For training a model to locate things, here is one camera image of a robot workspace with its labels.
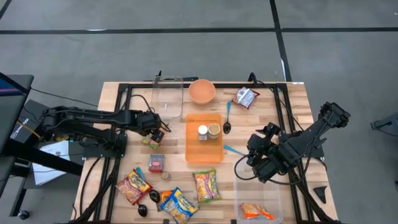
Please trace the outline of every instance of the transparent box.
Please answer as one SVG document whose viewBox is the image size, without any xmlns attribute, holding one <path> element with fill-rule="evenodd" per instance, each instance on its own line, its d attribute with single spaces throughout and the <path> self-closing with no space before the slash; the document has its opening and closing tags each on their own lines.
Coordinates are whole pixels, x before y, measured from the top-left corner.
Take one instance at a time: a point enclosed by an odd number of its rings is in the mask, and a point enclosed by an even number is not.
<svg viewBox="0 0 398 224">
<path fill-rule="evenodd" d="M 240 177 L 252 177 L 252 167 L 246 164 L 247 159 L 243 159 L 237 166 L 236 172 Z M 241 180 L 235 177 L 235 217 L 237 223 L 243 224 L 277 224 L 283 219 L 282 205 L 280 203 L 279 185 L 272 182 L 261 183 L 257 178 L 252 180 Z M 259 215 L 256 218 L 245 219 L 243 209 L 239 206 L 242 203 L 254 203 L 262 205 L 272 216 L 273 220 Z"/>
<path fill-rule="evenodd" d="M 155 77 L 150 106 L 161 119 L 178 118 L 182 114 L 183 80 L 181 77 Z"/>
</svg>

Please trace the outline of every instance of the snack bag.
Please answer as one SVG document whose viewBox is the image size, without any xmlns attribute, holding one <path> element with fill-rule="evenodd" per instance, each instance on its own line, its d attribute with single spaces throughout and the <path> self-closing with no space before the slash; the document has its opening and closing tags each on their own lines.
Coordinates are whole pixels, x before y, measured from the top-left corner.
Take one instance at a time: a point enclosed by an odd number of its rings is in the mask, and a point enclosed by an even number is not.
<svg viewBox="0 0 398 224">
<path fill-rule="evenodd" d="M 172 193 L 173 193 L 172 190 L 166 190 L 166 191 L 163 191 L 160 193 L 160 201 L 158 203 L 156 203 L 156 208 L 157 208 L 158 212 L 162 211 L 162 209 L 160 208 L 160 205 L 162 205 L 163 202 L 165 202 Z"/>
<path fill-rule="evenodd" d="M 218 193 L 215 169 L 204 172 L 194 172 L 193 176 L 197 184 L 199 203 L 221 199 L 221 195 Z"/>
<path fill-rule="evenodd" d="M 160 205 L 160 208 L 173 216 L 177 224 L 185 224 L 189 218 L 199 209 L 190 202 L 181 190 L 176 187 L 172 194 Z"/>
<path fill-rule="evenodd" d="M 264 215 L 269 220 L 273 220 L 274 217 L 267 212 L 266 208 L 253 203 L 242 203 L 240 208 L 243 209 L 245 219 L 256 218 L 259 215 Z"/>
<path fill-rule="evenodd" d="M 232 99 L 232 102 L 237 103 L 239 105 L 244 106 L 246 109 L 249 109 L 251 103 L 260 93 L 253 91 L 249 88 L 242 87 L 237 94 Z"/>
<path fill-rule="evenodd" d="M 152 186 L 145 182 L 135 169 L 116 187 L 132 205 L 139 202 L 152 189 Z"/>
</svg>

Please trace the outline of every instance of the gray floor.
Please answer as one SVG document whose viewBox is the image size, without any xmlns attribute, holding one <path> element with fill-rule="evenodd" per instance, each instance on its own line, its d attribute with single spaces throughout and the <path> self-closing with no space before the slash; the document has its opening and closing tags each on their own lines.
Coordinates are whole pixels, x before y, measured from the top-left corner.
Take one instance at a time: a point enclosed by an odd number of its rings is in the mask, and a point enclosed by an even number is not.
<svg viewBox="0 0 398 224">
<path fill-rule="evenodd" d="M 13 0 L 0 29 L 128 29 L 173 27 L 272 27 L 268 1 L 221 0 Z M 398 27 L 398 3 L 383 1 L 277 0 L 282 27 Z M 352 115 L 347 128 L 327 133 L 324 149 L 340 220 L 396 223 L 398 139 L 371 131 L 369 123 L 398 111 L 398 33 L 284 34 L 293 81 L 305 82 L 314 115 L 335 101 Z M 0 35 L 4 73 L 33 74 L 34 87 L 98 102 L 104 81 L 164 75 L 210 80 L 282 81 L 275 34 Z M 77 105 L 33 93 L 49 106 Z M 9 218 L 18 178 L 0 199 L 0 223 Z M 23 209 L 29 223 L 70 218 L 78 177 L 29 190 Z"/>
</svg>

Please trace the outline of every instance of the white paper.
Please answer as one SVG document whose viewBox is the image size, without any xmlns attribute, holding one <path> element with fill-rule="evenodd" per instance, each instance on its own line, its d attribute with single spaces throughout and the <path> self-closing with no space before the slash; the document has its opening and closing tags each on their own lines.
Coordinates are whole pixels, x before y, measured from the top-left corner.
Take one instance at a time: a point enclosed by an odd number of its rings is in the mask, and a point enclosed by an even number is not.
<svg viewBox="0 0 398 224">
<path fill-rule="evenodd" d="M 70 161 L 68 141 L 61 141 L 54 144 L 43 146 L 40 148 L 40 151 L 50 153 L 55 156 L 60 156 L 61 158 Z M 34 171 L 36 185 L 43 185 L 50 180 L 53 180 L 57 177 L 60 177 L 63 174 L 66 174 L 66 172 L 53 170 L 52 168 L 48 168 L 35 163 L 33 163 L 33 171 Z"/>
</svg>

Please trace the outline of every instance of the orange tray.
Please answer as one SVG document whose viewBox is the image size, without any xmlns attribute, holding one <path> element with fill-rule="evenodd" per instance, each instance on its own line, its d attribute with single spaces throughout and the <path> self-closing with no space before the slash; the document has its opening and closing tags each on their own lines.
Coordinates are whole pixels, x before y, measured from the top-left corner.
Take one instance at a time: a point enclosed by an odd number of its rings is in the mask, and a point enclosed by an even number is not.
<svg viewBox="0 0 398 224">
<path fill-rule="evenodd" d="M 220 114 L 188 114 L 186 118 L 185 160 L 189 163 L 217 163 L 224 159 L 223 131 Z M 198 128 L 216 123 L 220 126 L 217 139 L 199 140 Z"/>
</svg>

